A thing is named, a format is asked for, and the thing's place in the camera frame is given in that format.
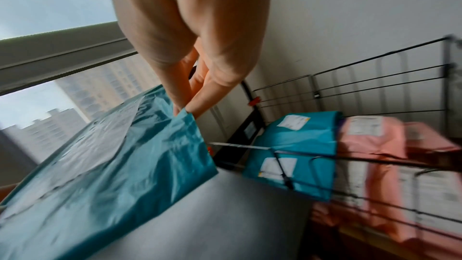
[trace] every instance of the wall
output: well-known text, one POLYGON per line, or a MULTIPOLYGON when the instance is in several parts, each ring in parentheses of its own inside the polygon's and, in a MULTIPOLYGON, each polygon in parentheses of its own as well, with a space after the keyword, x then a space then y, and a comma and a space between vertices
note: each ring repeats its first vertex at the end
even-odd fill
MULTIPOLYGON (((271 0, 268 30, 259 65, 270 84, 447 34, 462 37, 462 0, 271 0)), ((435 45, 410 53, 410 68, 440 64, 439 49, 440 46, 435 45)), ((458 53, 458 56, 462 64, 462 54, 458 53)), ((393 67, 391 72, 397 64, 397 57, 384 59, 387 68, 393 67)), ((366 71, 366 67, 360 68, 359 75, 366 71)), ((339 75, 339 79, 345 77, 343 73, 339 75)), ((438 106, 436 100, 440 88, 429 90, 432 87, 436 88, 437 84, 412 88, 416 93, 412 97, 413 102, 429 103, 431 100, 438 106)), ((453 102, 455 94, 459 100, 461 96, 460 89, 454 92, 455 88, 453 85, 453 102)), ((390 90, 387 94, 394 95, 396 92, 390 90)))

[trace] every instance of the skin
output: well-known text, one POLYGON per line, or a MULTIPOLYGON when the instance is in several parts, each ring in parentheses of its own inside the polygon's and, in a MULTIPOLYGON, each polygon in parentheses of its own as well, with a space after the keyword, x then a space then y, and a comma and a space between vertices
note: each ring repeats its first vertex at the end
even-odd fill
POLYGON ((185 107, 196 118, 256 65, 270 5, 270 0, 113 2, 120 28, 159 76, 174 113, 185 107))

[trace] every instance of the gray surface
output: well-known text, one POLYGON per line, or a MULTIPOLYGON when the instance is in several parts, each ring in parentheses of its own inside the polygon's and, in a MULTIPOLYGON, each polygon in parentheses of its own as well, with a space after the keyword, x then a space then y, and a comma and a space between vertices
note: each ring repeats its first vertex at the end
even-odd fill
POLYGON ((219 170, 91 260, 296 259, 311 202, 219 170))

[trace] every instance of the blue package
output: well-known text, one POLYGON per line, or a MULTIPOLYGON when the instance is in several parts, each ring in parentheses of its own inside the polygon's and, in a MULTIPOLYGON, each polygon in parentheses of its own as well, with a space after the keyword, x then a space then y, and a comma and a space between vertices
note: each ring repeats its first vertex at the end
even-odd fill
POLYGON ((217 174, 191 114, 162 86, 68 141, 3 202, 0 259, 82 260, 217 174))
MULTIPOLYGON (((334 156, 337 151, 337 122, 340 117, 340 112, 289 114, 271 123, 265 132, 257 137, 254 145, 270 147, 273 150, 334 156)), ((294 181, 296 191, 319 201, 330 200, 329 189, 332 188, 335 172, 334 159, 286 154, 278 156, 284 172, 294 181)), ((271 151, 251 150, 244 176, 286 188, 280 173, 279 165, 271 151)))

